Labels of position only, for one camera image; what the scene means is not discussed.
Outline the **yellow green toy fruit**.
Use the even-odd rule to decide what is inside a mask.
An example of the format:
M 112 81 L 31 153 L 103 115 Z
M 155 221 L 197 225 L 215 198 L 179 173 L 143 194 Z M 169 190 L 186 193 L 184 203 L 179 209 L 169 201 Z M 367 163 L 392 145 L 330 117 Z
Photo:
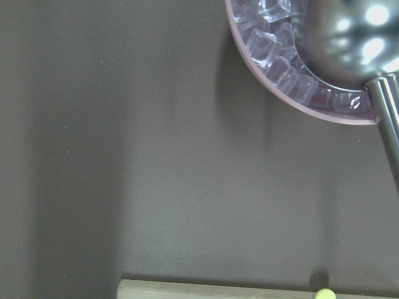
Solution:
M 315 299 L 336 299 L 337 297 L 336 297 L 336 294 L 332 290 L 330 290 L 328 288 L 323 288 L 315 293 L 314 298 Z

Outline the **steel ladle spoon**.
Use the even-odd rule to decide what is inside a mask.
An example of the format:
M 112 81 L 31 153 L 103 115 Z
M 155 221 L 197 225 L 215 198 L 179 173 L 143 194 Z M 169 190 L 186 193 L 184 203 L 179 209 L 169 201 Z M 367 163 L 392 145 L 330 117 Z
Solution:
M 366 91 L 398 181 L 398 1 L 292 1 L 300 59 L 324 84 Z

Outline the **pink ceramic bowl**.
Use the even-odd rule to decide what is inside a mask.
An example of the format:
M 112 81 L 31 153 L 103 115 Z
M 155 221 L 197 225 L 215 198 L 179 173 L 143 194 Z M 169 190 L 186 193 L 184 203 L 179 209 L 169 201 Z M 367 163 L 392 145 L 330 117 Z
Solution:
M 330 87 L 300 59 L 291 2 L 226 1 L 231 33 L 245 63 L 268 90 L 306 114 L 348 125 L 377 124 L 366 91 Z

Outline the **wooden cutting board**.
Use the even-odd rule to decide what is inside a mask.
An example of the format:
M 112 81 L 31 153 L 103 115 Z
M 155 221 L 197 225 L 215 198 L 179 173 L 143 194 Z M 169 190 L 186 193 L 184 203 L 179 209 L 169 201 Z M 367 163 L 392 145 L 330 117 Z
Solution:
M 398 298 L 398 292 L 332 290 L 337 298 Z M 150 280 L 120 281 L 117 298 L 314 298 L 319 291 L 251 288 L 195 283 L 158 282 Z

